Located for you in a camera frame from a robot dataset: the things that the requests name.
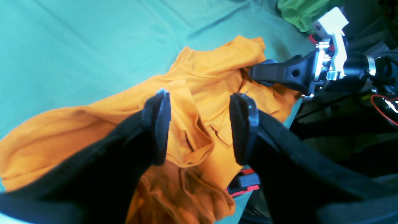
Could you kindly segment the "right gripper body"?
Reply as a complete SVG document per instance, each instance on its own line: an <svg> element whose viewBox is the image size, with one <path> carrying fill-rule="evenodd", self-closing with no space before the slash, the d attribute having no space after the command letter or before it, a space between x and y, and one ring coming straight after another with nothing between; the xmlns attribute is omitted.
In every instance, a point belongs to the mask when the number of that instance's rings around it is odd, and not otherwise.
<svg viewBox="0 0 398 224"><path fill-rule="evenodd" d="M329 52L331 47L331 44L316 44L314 51L283 62L285 76L281 84L304 95L314 95L326 89L330 82L343 78L343 72L332 66L334 52Z"/></svg>

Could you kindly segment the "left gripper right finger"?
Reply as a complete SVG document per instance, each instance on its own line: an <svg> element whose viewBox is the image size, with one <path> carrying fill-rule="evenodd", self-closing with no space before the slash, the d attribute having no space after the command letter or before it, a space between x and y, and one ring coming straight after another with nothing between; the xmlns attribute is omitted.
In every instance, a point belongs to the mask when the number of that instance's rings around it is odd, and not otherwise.
<svg viewBox="0 0 398 224"><path fill-rule="evenodd" d="M397 147L374 146L337 163L302 142L242 93L230 96L236 162L259 176L274 224L396 224Z"/></svg>

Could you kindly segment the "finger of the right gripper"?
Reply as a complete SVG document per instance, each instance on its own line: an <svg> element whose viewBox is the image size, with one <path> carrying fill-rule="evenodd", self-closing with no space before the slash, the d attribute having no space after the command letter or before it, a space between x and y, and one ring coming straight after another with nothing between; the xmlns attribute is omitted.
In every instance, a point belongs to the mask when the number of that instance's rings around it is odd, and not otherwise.
<svg viewBox="0 0 398 224"><path fill-rule="evenodd" d="M275 84L283 84L287 79L287 70L283 63L278 63L274 59L268 59L250 68L248 76L255 82L273 86Z"/></svg>

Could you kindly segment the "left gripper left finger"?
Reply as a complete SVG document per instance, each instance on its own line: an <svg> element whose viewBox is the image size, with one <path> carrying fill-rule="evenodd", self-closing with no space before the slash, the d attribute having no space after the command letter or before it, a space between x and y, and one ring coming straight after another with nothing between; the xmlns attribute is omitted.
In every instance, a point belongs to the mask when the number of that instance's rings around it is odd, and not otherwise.
<svg viewBox="0 0 398 224"><path fill-rule="evenodd" d="M160 90L103 139L1 194L1 213L34 224L124 224L141 176L165 163L170 121L170 93Z"/></svg>

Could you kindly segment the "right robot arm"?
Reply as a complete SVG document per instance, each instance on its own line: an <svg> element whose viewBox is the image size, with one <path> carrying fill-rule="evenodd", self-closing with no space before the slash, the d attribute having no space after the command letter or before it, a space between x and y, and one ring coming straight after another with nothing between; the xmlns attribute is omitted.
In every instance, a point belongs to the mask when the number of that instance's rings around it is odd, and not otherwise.
<svg viewBox="0 0 398 224"><path fill-rule="evenodd" d="M319 42L314 51L278 63L267 60L253 66L249 77L262 85L280 84L299 91L303 98L320 92L357 93L372 90L394 95L397 92L397 61L393 51L377 56L348 54L345 62L334 62L329 42Z"/></svg>

